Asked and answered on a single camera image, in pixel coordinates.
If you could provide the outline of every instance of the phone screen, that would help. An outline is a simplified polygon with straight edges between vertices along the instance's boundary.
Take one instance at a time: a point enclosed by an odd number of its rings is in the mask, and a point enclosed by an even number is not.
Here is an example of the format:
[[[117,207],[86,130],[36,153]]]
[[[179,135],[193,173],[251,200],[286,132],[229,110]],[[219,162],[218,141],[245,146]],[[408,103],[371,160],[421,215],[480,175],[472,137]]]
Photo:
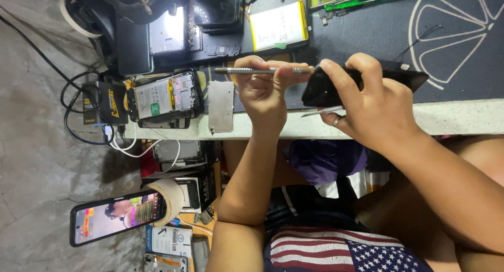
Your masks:
[[[151,193],[77,211],[75,243],[85,243],[132,227],[142,226],[159,218],[162,202],[161,198],[159,200],[160,202],[158,202],[158,193]]]

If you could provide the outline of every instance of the white tape roll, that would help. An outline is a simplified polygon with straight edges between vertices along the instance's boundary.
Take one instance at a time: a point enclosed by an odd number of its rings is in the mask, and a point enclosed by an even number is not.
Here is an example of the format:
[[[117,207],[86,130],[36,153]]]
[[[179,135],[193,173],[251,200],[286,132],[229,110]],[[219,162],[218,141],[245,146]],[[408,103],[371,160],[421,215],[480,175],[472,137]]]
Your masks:
[[[151,223],[154,227],[162,227],[177,216],[184,205],[184,192],[171,179],[160,179],[145,186],[145,189],[157,190],[166,202],[166,215],[159,221]]]

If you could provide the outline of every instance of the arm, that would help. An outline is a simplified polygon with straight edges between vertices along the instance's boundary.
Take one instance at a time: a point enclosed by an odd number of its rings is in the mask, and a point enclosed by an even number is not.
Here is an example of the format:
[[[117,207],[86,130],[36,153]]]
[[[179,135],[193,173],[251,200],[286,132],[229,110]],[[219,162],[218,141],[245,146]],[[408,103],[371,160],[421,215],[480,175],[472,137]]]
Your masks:
[[[362,91],[339,65],[321,63],[347,110],[336,127],[389,159],[464,245],[504,253],[504,187],[423,132],[411,90],[382,78],[377,60],[356,54],[346,65],[362,72]],[[329,125],[337,117],[322,116]]]
[[[207,271],[262,271],[264,228],[275,170],[277,142],[287,120],[285,88],[306,82],[309,75],[293,75],[307,64],[265,62],[247,56],[235,67],[269,69],[272,75],[237,75],[239,96],[252,121],[252,137],[219,204]]]

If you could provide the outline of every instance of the person's right hand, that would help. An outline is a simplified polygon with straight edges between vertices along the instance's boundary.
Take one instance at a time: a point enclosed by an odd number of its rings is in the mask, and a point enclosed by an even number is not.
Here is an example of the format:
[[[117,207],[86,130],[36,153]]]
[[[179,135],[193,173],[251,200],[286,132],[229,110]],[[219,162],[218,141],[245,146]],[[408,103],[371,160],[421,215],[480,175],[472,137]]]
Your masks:
[[[405,85],[382,77],[380,63],[373,57],[358,53],[351,56],[346,67],[362,74],[364,89],[336,63],[324,59],[321,68],[331,78],[346,109],[345,116],[321,114],[322,120],[381,154],[397,149],[416,137],[426,136],[413,117],[413,93]]]

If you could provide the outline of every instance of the white desk edge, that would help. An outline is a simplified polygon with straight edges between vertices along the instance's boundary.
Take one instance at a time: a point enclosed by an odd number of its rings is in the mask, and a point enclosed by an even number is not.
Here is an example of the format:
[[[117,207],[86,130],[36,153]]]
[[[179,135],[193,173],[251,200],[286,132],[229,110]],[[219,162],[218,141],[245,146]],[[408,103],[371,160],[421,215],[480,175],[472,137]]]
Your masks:
[[[301,118],[313,109],[290,110],[281,139],[350,139],[334,127],[324,124],[319,116]],[[502,134],[504,133],[504,99],[416,103],[415,120],[431,135],[443,134]],[[131,121],[126,125],[126,138],[134,137]],[[138,128],[139,139],[228,140],[248,139],[252,124],[246,113],[234,113],[233,131],[215,133],[208,130],[208,114],[192,119],[187,129]]]

